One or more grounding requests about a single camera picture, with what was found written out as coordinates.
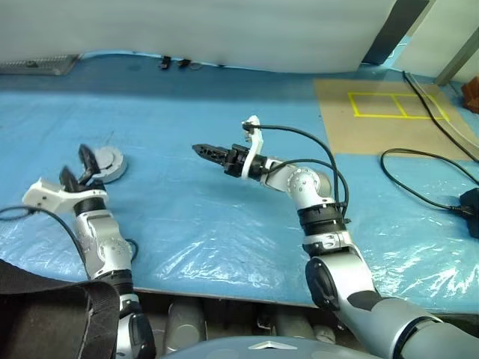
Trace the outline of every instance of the cable connector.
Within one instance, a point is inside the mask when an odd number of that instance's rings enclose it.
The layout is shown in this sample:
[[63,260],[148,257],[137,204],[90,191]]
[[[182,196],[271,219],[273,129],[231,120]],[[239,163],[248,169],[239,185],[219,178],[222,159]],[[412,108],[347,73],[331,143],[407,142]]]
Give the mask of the cable connector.
[[451,211],[463,218],[470,218],[477,215],[474,209],[470,206],[451,206]]
[[460,213],[467,221],[469,234],[475,238],[479,238],[479,188],[473,188],[462,194],[460,200]]

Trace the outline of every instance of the black fabric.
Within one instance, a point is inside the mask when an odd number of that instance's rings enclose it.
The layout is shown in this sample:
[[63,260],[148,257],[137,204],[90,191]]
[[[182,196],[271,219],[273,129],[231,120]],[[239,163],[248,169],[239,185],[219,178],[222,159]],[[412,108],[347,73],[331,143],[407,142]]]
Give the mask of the black fabric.
[[107,283],[53,280],[0,260],[0,358],[112,358],[119,306]]
[[428,3],[429,0],[397,0],[362,62],[383,64]]

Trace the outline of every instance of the table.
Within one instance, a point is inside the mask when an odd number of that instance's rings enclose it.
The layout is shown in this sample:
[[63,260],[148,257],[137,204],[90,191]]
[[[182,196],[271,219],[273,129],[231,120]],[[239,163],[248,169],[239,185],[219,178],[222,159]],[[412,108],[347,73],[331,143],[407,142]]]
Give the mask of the table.
[[[160,71],[157,62],[106,55],[80,61],[64,77],[0,77],[1,205],[19,203],[40,176],[56,182],[63,165],[79,174],[79,144],[113,145],[129,168],[107,186],[109,208],[123,236],[140,245],[133,263],[138,288],[313,305],[302,231],[287,195],[225,176],[191,146],[244,145],[241,121],[252,114],[327,141],[313,86],[319,76],[206,66]],[[400,73],[371,66],[321,77],[401,81]],[[453,88],[444,92],[460,104]],[[477,118],[459,111],[478,135]],[[263,154],[326,160],[297,135],[263,137]],[[350,184],[348,228],[377,289],[436,312],[479,312],[479,241],[464,220],[400,191],[375,156],[336,158]],[[461,164],[479,174],[474,163]],[[472,188],[430,159],[390,158],[388,166],[443,202]],[[73,224],[72,215],[64,218]],[[0,222],[0,258],[48,277],[86,278],[66,233],[43,215]]]

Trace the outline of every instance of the yellow tape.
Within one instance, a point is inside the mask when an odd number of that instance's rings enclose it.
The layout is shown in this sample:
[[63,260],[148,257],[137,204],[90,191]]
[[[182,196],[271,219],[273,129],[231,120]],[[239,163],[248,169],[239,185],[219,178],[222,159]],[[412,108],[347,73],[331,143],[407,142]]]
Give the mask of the yellow tape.
[[[428,116],[409,116],[404,107],[400,104],[398,97],[417,97],[415,93],[389,93],[389,92],[348,92],[348,98],[350,99],[351,106],[353,107],[354,117],[372,117],[372,118],[403,118],[407,120],[428,120],[430,117]],[[359,112],[358,105],[354,100],[354,96],[389,96],[394,101],[394,104],[399,109],[401,115],[399,114],[362,114]],[[441,117],[434,117],[436,120],[446,120],[449,121],[449,116],[442,110],[442,108],[437,103],[436,99],[432,95],[427,95],[429,99],[433,102],[433,104],[439,110]]]

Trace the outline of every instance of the black strap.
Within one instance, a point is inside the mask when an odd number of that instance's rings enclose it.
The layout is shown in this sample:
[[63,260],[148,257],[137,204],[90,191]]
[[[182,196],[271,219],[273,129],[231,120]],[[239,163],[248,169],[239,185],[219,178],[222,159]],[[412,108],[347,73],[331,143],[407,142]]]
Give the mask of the black strap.
[[85,291],[91,303],[80,358],[111,358],[115,352],[120,311],[115,288],[100,281],[69,283],[41,277],[0,260],[0,295],[53,292],[73,287]]

